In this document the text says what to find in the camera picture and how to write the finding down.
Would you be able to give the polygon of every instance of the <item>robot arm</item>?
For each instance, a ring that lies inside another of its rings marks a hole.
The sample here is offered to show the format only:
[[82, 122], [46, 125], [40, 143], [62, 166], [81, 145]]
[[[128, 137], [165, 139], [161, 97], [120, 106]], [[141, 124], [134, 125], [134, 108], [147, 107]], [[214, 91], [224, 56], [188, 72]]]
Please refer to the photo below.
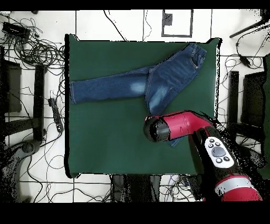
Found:
[[201, 197], [206, 201], [262, 200], [213, 124], [205, 117], [180, 111], [150, 116], [144, 134], [152, 142], [170, 141], [188, 135], [190, 151], [199, 178]]

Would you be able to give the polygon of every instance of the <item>jeans waistband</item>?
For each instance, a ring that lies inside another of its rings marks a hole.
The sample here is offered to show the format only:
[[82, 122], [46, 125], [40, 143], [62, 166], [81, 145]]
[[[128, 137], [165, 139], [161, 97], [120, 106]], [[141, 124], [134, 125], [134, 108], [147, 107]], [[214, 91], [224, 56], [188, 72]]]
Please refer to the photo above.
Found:
[[201, 48], [200, 46], [198, 46], [198, 45], [196, 45], [194, 43], [190, 43], [187, 47], [192, 49], [192, 53], [193, 54], [198, 53], [202, 57], [205, 57], [206, 50], [203, 49], [203, 48]]

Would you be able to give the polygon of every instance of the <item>jeans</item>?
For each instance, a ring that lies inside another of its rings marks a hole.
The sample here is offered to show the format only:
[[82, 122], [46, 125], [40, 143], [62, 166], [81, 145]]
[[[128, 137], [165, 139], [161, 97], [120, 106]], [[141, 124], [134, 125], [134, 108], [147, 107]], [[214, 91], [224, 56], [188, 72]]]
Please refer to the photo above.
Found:
[[[167, 60], [120, 74], [70, 82], [73, 104], [81, 102], [144, 96], [151, 115], [162, 115], [171, 103], [199, 73], [206, 50], [190, 43]], [[180, 138], [170, 141], [175, 146]]]

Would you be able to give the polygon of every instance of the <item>green mat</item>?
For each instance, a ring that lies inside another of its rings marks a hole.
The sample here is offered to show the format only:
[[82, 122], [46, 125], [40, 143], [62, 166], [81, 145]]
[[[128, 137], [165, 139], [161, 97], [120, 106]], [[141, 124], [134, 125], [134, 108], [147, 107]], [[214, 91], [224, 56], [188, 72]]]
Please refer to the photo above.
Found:
[[[220, 43], [218, 38], [198, 43], [207, 51], [201, 72], [165, 113], [194, 110], [214, 116]], [[87, 80], [154, 65], [187, 44], [77, 41], [69, 35], [69, 78]], [[142, 130], [147, 115], [143, 97], [77, 105], [70, 102], [70, 173], [195, 174], [188, 138], [183, 137], [175, 147], [149, 142]]]

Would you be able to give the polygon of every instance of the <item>jeans pocket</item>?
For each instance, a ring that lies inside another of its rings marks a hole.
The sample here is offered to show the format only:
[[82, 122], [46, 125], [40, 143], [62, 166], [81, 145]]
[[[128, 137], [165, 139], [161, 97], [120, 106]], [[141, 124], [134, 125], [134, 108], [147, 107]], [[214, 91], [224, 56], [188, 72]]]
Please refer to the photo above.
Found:
[[194, 54], [192, 57], [189, 58], [190, 59], [190, 63], [192, 64], [192, 66], [197, 69], [199, 68], [199, 66], [201, 65], [201, 63], [203, 62], [203, 59], [201, 57], [200, 54], [196, 53]]

